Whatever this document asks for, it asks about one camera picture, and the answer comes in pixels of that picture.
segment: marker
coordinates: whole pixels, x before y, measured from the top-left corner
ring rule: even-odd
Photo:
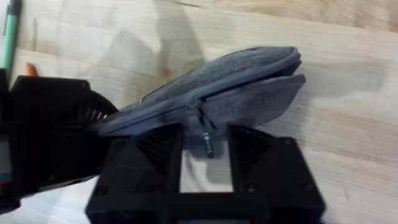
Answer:
[[[2,61],[0,68],[7,71],[7,78],[10,80],[12,61],[14,60],[14,51],[18,30],[18,19],[21,15],[21,0],[10,0],[7,7],[6,24],[4,25],[4,46],[2,50]]]

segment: wood grain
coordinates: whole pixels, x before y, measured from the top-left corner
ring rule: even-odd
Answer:
[[[396,0],[182,0],[181,2],[196,7],[253,12],[398,32]]]
[[[298,139],[328,204],[326,221],[396,223],[398,34],[188,3],[28,0],[14,74],[34,63],[41,76],[88,79],[124,106],[228,52],[296,46],[307,83],[285,115],[259,128]],[[0,221],[87,223],[81,213],[93,184],[32,197]],[[185,152],[181,185],[230,190],[227,160]]]

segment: fabric texture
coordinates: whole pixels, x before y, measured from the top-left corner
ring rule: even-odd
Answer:
[[[223,135],[228,124],[264,124],[282,115],[305,83],[303,75],[293,75],[300,63],[294,47],[233,52],[169,82],[91,129],[103,136],[125,136],[182,123],[185,147],[190,147],[203,143],[203,133]]]

